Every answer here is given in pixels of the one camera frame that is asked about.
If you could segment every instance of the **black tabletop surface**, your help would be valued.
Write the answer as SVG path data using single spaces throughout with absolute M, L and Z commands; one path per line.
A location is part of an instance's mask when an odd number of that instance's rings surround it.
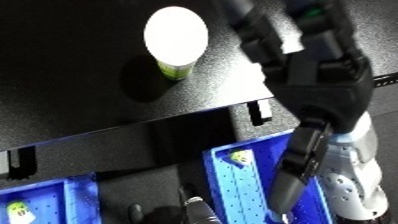
M 398 2 L 347 1 L 376 75 L 398 71 Z M 156 10 L 178 5 L 206 22 L 210 43 L 194 73 L 161 76 L 143 43 Z M 288 51 L 298 33 L 262 1 Z M 269 96 L 210 0 L 0 1 L 0 150 L 205 111 Z

